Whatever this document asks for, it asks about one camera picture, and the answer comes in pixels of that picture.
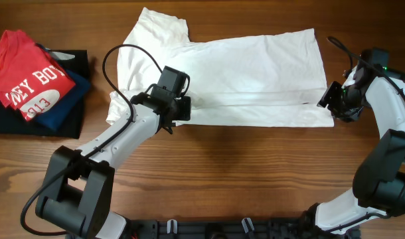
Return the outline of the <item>white t-shirt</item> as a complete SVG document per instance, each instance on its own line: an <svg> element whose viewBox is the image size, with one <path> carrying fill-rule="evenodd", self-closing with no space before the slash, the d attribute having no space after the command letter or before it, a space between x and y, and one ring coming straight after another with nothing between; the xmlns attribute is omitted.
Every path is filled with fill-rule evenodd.
<svg viewBox="0 0 405 239"><path fill-rule="evenodd" d="M190 123L256 127L332 127L317 106L327 81L315 31L191 42L187 22L143 9L120 48L118 91L106 121L126 111L169 66L190 76Z"/></svg>

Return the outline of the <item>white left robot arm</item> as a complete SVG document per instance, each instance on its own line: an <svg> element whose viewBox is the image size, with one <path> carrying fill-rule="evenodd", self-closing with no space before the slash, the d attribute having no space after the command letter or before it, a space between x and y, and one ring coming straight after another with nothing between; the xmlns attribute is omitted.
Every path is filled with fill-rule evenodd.
<svg viewBox="0 0 405 239"><path fill-rule="evenodd" d="M97 138L51 156L36 215L69 238L128 238L129 220L110 210L116 169L160 129L190 119L190 78L168 66L158 83L132 99L125 114Z"/></svg>

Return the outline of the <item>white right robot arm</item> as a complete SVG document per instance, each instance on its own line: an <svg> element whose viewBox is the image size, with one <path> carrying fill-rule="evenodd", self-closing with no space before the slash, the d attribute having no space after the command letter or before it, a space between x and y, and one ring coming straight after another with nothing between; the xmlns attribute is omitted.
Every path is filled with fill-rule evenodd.
<svg viewBox="0 0 405 239"><path fill-rule="evenodd" d="M357 169L352 187L337 198L314 204L295 227L303 238L350 238L372 219L405 215L405 74L387 67L386 50L372 48L357 56L333 82L318 105L344 122L374 112L380 141Z"/></svg>

